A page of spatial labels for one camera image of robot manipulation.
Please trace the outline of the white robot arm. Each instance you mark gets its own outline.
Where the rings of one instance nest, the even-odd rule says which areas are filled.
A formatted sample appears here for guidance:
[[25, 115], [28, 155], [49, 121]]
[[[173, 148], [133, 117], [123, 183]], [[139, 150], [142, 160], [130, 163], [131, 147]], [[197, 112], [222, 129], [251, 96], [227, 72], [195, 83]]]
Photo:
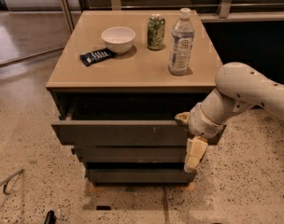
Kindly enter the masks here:
[[216, 88], [189, 112], [176, 115], [192, 135], [187, 140], [184, 171], [195, 170], [205, 155], [208, 140], [226, 121], [255, 105], [284, 121], [284, 85], [243, 63], [227, 63], [215, 78]]

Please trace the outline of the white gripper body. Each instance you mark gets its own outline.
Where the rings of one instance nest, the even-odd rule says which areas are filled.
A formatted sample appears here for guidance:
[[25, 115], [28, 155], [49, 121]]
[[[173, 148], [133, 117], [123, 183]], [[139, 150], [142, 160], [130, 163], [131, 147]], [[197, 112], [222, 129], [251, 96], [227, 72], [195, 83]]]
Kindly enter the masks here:
[[223, 129], [223, 125], [214, 123], [205, 115], [200, 103], [189, 112], [188, 127], [190, 133], [206, 139], [215, 137]]

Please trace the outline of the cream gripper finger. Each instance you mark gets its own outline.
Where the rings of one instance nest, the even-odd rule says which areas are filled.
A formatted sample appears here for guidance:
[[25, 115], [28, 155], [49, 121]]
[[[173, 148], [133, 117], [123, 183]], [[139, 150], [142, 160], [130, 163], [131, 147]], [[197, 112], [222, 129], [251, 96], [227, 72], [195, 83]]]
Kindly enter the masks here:
[[187, 125], [189, 123], [189, 112], [182, 112], [176, 114], [175, 120]]
[[207, 146], [207, 139], [201, 136], [194, 136], [194, 138], [187, 140], [186, 157], [184, 161], [184, 171], [186, 173], [191, 173], [196, 169], [206, 153]]

